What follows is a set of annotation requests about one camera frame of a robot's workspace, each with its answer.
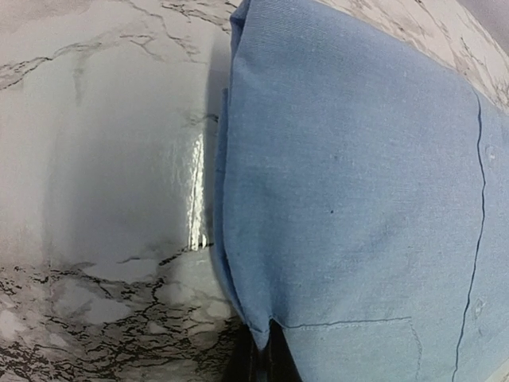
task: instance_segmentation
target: blue cloth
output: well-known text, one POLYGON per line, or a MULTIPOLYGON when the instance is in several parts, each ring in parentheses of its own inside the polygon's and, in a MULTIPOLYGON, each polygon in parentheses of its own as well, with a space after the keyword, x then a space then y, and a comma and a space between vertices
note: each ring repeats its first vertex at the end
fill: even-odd
POLYGON ((244 1, 215 261, 306 382, 482 382, 509 357, 509 118, 455 72, 311 0, 244 1))

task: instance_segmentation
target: blue towel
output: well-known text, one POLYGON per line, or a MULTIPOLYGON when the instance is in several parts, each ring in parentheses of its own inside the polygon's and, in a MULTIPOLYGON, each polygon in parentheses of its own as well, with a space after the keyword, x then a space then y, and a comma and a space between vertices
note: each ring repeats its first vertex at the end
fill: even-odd
POLYGON ((509 118, 311 0, 245 0, 216 158, 215 262, 306 382, 482 382, 509 357, 509 118))

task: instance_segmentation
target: marble surface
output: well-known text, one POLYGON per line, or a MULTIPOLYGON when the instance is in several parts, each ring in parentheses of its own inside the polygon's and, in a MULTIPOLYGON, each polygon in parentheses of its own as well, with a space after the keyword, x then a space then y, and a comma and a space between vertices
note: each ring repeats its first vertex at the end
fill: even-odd
MULTIPOLYGON (((507 54, 455 1, 322 1, 509 108, 507 54)), ((0 3, 0 382, 217 380, 239 324, 210 263, 238 4, 0 3)))

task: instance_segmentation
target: blue fabric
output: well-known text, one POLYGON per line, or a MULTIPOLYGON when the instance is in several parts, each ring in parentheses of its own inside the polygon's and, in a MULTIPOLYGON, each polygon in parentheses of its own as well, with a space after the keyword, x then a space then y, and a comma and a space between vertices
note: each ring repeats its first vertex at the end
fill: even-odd
POLYGON ((311 0, 244 1, 217 153, 218 272, 306 382, 482 382, 509 357, 509 118, 311 0))

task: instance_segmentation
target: dark thread line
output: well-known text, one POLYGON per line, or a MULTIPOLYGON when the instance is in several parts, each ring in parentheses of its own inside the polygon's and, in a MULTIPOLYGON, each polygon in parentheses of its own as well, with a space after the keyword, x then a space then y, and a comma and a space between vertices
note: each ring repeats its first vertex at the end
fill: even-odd
POLYGON ((486 176, 484 174, 484 166, 483 166, 483 161, 482 161, 482 157, 481 157, 481 154, 480 154, 480 140, 481 140, 481 137, 483 135, 483 121, 481 119, 480 99, 479 99, 478 95, 476 95, 476 96, 477 96, 477 103, 479 104, 479 114, 477 116, 477 120, 479 122, 479 138, 477 139, 477 157, 479 159, 480 172, 483 175, 483 189, 482 189, 482 192, 481 192, 483 218, 482 218, 481 225, 480 225, 479 238, 477 239, 476 256, 474 257, 474 266, 473 266, 473 269, 472 269, 472 277, 470 278, 470 287, 468 288, 468 294, 467 294, 467 305, 465 306, 464 311, 463 311, 463 321, 461 323, 460 338, 458 339, 458 343, 456 345, 456 364, 454 366, 452 382, 455 381, 456 373, 457 373, 458 368, 459 368, 459 363, 460 363, 460 346, 461 346, 461 341, 463 340, 463 336, 464 336, 464 326, 465 326, 465 322, 467 321, 468 308, 470 307, 472 288, 473 288, 473 285, 474 285, 474 278, 476 277, 477 258, 479 257, 480 241, 481 241, 481 238, 483 236, 484 219, 486 218, 486 210, 485 210, 485 207, 484 207, 484 205, 485 205, 485 203, 484 203, 485 202, 485 200, 484 200, 484 190, 486 189, 486 176))

